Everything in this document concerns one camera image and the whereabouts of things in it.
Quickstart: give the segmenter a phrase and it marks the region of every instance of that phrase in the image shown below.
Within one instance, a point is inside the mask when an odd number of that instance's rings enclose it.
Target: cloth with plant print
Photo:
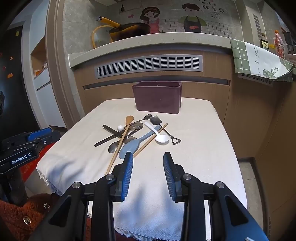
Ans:
[[[236,73],[256,75],[273,81],[293,82],[295,65],[256,45],[230,39]]]

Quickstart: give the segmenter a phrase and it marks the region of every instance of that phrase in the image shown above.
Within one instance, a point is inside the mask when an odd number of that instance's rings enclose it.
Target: black door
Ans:
[[[7,30],[0,40],[0,140],[22,132],[40,130],[25,90],[21,63],[22,27]]]

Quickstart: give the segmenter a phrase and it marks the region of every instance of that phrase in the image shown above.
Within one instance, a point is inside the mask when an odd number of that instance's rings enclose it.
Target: blue spoon handle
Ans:
[[[158,130],[160,129],[160,126],[156,126],[154,129],[158,131]],[[146,135],[143,135],[142,137],[140,137],[140,138],[138,139],[138,141],[139,141],[139,142],[142,142],[142,141],[144,141],[145,139],[147,139],[149,136],[152,136],[153,134],[154,134],[154,132],[153,132],[153,131],[150,131],[150,132],[148,132]]]

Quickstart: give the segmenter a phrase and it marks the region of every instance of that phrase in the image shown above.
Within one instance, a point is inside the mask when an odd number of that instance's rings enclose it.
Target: floor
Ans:
[[[239,162],[239,167],[244,181],[244,188],[246,190],[248,211],[263,229],[261,198],[252,166],[250,162],[244,161]],[[33,173],[25,182],[25,186],[28,197],[39,193],[51,194],[50,187],[47,186],[46,183],[39,178],[37,170],[33,171]]]

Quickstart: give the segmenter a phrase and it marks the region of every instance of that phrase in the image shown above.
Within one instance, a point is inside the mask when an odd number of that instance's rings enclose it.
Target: cartoon woman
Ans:
[[[182,5],[182,8],[188,13],[187,16],[181,17],[178,21],[179,23],[184,24],[184,31],[201,33],[201,27],[206,26],[207,24],[202,18],[196,16],[198,15],[199,7],[196,4],[185,3]]]
[[[150,33],[156,34],[160,33],[159,31],[159,18],[157,18],[160,14],[160,11],[157,7],[147,7],[142,10],[142,14],[140,19],[144,21],[144,23],[150,25]]]

